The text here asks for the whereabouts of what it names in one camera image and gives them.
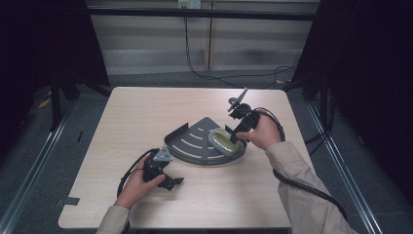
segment white wall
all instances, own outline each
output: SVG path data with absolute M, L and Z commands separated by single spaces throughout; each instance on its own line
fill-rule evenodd
M 90 6 L 177 8 L 177 0 L 87 2 Z M 203 9 L 283 13 L 314 13 L 318 5 L 318 0 L 202 1 Z M 183 18 L 92 19 L 109 75 L 189 70 Z M 197 70 L 263 69 L 295 64 L 310 27 L 308 21 L 188 19 L 191 61 Z

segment black controller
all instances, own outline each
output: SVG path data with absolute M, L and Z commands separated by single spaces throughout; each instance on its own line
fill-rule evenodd
M 166 167 L 171 160 L 172 158 L 169 155 L 168 149 L 166 147 L 162 148 L 161 150 L 153 150 L 143 166 L 143 180 L 147 182 L 149 180 L 152 180 L 156 176 L 165 175 L 165 180 L 162 181 L 158 185 L 158 187 L 171 191 L 176 184 L 180 184 L 183 180 L 183 177 L 172 178 L 164 173 L 163 168 Z
M 234 106 L 234 111 L 230 114 L 234 119 L 241 119 L 241 123 L 231 132 L 231 142 L 236 143 L 238 138 L 236 134 L 239 132 L 249 132 L 257 127 L 260 114 L 251 112 L 251 107 L 248 104 L 242 103 Z

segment floor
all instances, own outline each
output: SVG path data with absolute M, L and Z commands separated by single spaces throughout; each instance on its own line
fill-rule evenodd
M 248 71 L 249 75 L 257 71 Z M 237 72 L 215 72 L 214 75 L 239 75 Z M 226 79 L 237 86 L 271 89 L 282 86 L 288 77 L 274 76 Z M 160 73 L 151 75 L 119 75 L 110 77 L 112 88 L 116 86 L 162 86 L 162 87 L 209 87 L 236 88 L 219 80 L 208 81 L 190 72 Z M 76 174 L 82 164 L 94 130 L 108 100 L 94 91 L 80 86 L 81 95 L 77 100 L 62 99 L 63 113 L 67 113 L 64 128 L 51 149 L 50 156 L 44 161 L 43 168 L 37 172 L 32 187 L 26 191 L 25 201 L 16 201 L 21 185 L 28 180 L 27 175 L 39 159 L 47 138 L 50 136 L 52 119 L 51 105 L 39 109 L 48 87 L 41 89 L 35 96 L 33 107 L 19 129 L 19 137 L 11 146 L 7 161 L 0 168 L 0 215 L 5 217 L 13 203 L 19 203 L 20 211 L 15 212 L 16 222 L 8 225 L 12 233 L 95 233 L 95 230 L 64 230 L 58 227 L 58 217 L 62 207 L 58 199 L 67 197 Z M 306 101 L 301 89 L 287 93 L 294 115 L 304 139 L 319 132 L 309 111 L 309 104 L 317 106 L 318 100 Z M 349 167 L 366 203 L 377 218 L 382 233 L 413 233 L 413 210 L 405 201 L 394 183 L 377 165 L 374 155 L 360 144 L 351 123 L 342 116 L 339 107 L 334 118 L 332 136 Z M 319 141 L 308 144 L 309 152 Z M 331 194 L 345 208 L 349 224 L 358 233 L 369 233 L 354 200 L 340 177 L 330 153 L 323 144 L 313 155 L 312 160 L 318 176 Z M 198 233 L 200 230 L 187 230 L 185 233 Z M 276 230 L 244 230 L 243 233 L 279 233 Z M 182 233 L 179 230 L 160 230 L 157 233 Z

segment table surface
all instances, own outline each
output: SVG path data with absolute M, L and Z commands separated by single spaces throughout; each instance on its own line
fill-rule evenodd
M 116 200 L 120 178 L 142 153 L 162 147 L 164 137 L 185 123 L 204 117 L 234 129 L 228 116 L 229 98 L 240 89 L 116 88 L 108 100 L 94 138 L 58 224 L 62 228 L 98 228 Z M 279 119 L 311 166 L 304 140 L 283 91 L 248 90 L 244 103 L 266 107 Z M 162 228 L 283 228 L 290 223 L 282 207 L 278 184 L 264 152 L 249 143 L 245 155 L 221 166 L 197 166 L 177 158 L 164 169 L 184 177 L 172 191 L 155 188 L 131 209 L 131 227 Z

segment beige sleeve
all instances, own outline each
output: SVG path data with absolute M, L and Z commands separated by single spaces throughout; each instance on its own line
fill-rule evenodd
M 329 194 L 291 141 L 276 143 L 265 153 L 281 175 Z M 292 233 L 356 233 L 330 202 L 283 182 L 279 193 Z
M 128 223 L 130 210 L 119 207 L 110 207 L 102 222 L 97 229 L 96 234 L 119 234 L 125 229 Z

